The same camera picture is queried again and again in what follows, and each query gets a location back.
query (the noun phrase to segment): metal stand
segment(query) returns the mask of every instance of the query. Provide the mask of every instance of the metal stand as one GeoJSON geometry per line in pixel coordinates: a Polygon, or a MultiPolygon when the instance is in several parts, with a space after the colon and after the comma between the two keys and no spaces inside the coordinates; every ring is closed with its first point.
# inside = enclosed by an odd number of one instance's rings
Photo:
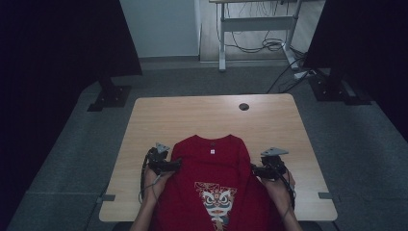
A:
{"type": "Polygon", "coordinates": [[[225,3],[221,4],[220,19],[220,45],[219,45],[219,71],[225,71],[225,32],[241,31],[285,31],[288,30],[288,38],[282,43],[283,50],[292,65],[292,70],[298,70],[296,58],[291,50],[294,29],[298,20],[302,0],[297,0],[296,11],[293,16],[274,17],[249,17],[249,18],[225,18],[225,3]]]}

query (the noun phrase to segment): person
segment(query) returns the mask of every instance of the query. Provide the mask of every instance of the person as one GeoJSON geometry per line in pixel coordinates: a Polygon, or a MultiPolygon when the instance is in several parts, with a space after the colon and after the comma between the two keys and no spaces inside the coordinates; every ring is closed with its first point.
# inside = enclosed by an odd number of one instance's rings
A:
{"type": "MultiPolygon", "coordinates": [[[[166,181],[173,175],[174,172],[165,172],[160,176],[150,169],[145,171],[145,189],[144,199],[140,205],[139,213],[133,222],[130,231],[145,231],[149,229],[150,220],[153,216],[154,209],[158,203],[158,198],[165,189],[166,181]]],[[[289,171],[284,174],[285,179],[291,182],[294,187],[295,181],[289,171]]],[[[261,179],[265,186],[270,199],[274,202],[282,222],[287,231],[302,230],[299,222],[294,214],[291,204],[291,198],[282,180],[270,181],[268,179],[261,179]]]]}

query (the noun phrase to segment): wooden table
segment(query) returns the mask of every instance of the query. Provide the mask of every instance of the wooden table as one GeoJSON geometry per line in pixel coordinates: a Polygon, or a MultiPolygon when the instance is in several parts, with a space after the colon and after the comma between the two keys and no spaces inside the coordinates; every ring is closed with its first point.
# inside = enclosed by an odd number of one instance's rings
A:
{"type": "Polygon", "coordinates": [[[192,135],[207,139],[232,134],[242,138],[251,163],[261,164],[270,147],[289,151],[282,160],[296,181],[295,213],[299,220],[335,220],[337,212],[303,126],[289,94],[140,98],[123,138],[99,218],[132,221],[140,208],[140,169],[146,152],[160,142],[169,147],[192,135]],[[247,111],[239,106],[246,103],[247,111]]]}

